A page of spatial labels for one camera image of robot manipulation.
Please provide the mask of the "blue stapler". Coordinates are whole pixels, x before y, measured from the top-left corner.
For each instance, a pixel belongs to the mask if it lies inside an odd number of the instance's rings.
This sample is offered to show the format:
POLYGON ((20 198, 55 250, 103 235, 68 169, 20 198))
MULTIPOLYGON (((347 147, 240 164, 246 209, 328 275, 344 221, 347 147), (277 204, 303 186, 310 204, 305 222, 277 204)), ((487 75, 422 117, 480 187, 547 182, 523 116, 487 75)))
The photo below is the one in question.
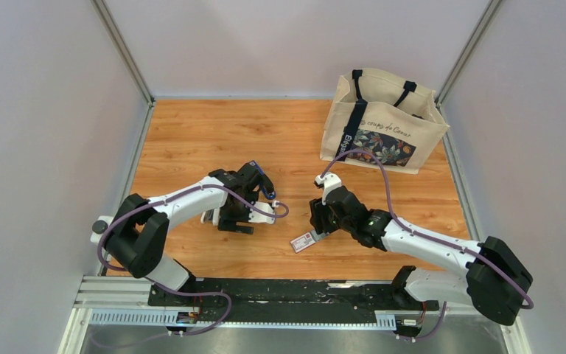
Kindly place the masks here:
POLYGON ((256 171, 261 175, 261 181, 259 183, 259 190, 262 192, 264 197, 270 201, 274 200, 277 196, 273 182, 264 172, 264 170, 259 166, 255 160, 249 161, 249 165, 254 167, 256 171))

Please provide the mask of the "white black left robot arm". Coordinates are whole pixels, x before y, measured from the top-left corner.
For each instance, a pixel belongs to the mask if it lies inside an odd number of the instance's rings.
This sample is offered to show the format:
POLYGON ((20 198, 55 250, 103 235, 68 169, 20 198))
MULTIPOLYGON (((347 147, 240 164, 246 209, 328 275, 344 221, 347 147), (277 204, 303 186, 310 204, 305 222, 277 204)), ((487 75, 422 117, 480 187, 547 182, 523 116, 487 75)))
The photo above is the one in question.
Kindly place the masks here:
POLYGON ((192 272, 164 252, 167 236, 176 226, 199 216, 220 231, 251 234, 260 223, 274 223, 276 190, 255 162, 239 170, 211 171, 182 189, 145 198, 129 195, 112 218, 99 218, 91 242, 101 261, 110 255, 113 270, 145 278, 167 291, 180 306, 194 299, 192 272))

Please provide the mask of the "red white staple box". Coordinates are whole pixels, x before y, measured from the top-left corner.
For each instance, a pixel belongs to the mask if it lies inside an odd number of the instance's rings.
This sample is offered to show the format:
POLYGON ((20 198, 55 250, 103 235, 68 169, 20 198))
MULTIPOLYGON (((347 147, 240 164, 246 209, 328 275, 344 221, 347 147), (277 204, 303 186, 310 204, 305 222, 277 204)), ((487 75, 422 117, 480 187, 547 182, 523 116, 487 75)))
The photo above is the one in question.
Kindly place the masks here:
POLYGON ((290 245, 293 251, 298 254, 299 252, 311 247, 312 245, 320 242, 324 238, 329 236, 328 232, 318 233, 315 230, 304 233, 301 236, 290 241, 290 245))

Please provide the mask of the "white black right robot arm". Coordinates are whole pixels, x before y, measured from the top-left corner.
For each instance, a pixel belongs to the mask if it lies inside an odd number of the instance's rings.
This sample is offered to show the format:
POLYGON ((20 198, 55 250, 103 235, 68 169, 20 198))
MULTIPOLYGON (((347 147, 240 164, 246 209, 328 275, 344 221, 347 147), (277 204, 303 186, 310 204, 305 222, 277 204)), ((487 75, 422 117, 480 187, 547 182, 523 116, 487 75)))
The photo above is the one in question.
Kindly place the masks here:
POLYGON ((361 246, 407 254, 440 267, 425 271, 404 266, 394 277, 392 302, 411 308, 428 300, 470 305, 500 325, 515 323, 521 310, 534 308, 528 295, 533 277, 503 240, 448 237, 381 209, 369 209, 345 187, 312 199, 310 224, 319 234, 349 233, 361 246))

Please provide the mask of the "white stapler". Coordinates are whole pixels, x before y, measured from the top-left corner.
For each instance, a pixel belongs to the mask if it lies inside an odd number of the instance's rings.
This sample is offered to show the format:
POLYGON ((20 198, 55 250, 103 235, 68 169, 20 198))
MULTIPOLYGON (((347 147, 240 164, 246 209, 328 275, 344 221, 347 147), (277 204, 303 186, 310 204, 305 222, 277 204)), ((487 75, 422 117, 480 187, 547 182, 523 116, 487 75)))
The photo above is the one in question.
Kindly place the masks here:
POLYGON ((201 214, 200 222, 202 224, 210 223, 214 226, 218 226, 220 221, 220 209, 210 209, 201 214))

